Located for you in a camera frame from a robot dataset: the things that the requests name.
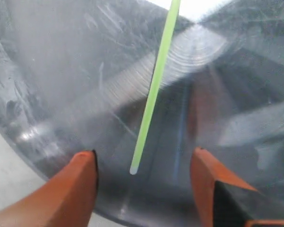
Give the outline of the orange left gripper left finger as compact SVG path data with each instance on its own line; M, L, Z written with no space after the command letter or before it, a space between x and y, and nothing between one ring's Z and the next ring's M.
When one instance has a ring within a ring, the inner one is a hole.
M41 188L0 211L0 227L86 227L98 191L97 156L77 153Z

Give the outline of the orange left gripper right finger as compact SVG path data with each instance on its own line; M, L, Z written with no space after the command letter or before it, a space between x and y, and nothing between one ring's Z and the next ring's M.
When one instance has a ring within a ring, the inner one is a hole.
M208 150L194 150L190 178L203 227L284 227L284 205L252 187Z

